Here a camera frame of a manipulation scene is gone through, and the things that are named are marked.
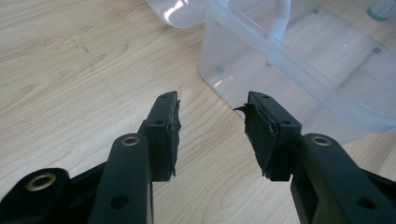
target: transparent plastic bin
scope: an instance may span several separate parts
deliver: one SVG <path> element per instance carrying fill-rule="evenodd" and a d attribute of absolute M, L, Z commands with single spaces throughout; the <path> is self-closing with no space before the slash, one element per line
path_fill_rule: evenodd
<path fill-rule="evenodd" d="M 209 0 L 200 74 L 231 106 L 274 97 L 341 143 L 396 127 L 396 15 L 375 1 Z"/>
<path fill-rule="evenodd" d="M 147 0 L 158 17 L 168 25 L 187 28 L 205 20 L 204 0 Z"/>

